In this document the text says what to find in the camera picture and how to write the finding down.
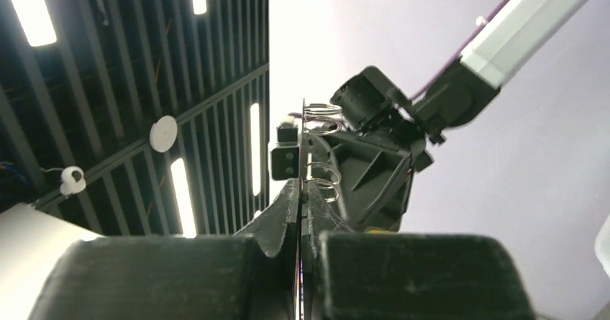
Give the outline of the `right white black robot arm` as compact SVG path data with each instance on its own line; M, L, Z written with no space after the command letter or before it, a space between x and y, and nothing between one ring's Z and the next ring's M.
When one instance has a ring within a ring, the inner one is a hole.
M310 187L330 191L327 213L362 232L397 229L413 177L433 162L427 145L472 122L588 0L503 0L414 96L379 68L343 83L328 104L303 107Z

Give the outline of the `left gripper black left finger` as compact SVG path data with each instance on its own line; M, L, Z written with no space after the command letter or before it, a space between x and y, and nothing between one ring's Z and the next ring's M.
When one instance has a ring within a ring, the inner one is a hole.
M31 319L293 319L296 182L235 234L72 244Z

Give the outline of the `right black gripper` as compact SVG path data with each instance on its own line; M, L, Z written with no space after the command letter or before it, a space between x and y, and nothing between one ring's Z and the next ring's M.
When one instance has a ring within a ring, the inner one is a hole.
M432 164L421 132L382 129L327 138L341 172L340 197L330 204L348 229L397 232L409 206L414 176Z

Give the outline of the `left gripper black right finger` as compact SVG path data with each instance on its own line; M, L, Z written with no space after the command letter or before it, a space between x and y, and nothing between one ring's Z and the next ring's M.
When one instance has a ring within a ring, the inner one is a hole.
M477 234L356 232L308 190L306 319L535 319L514 260Z

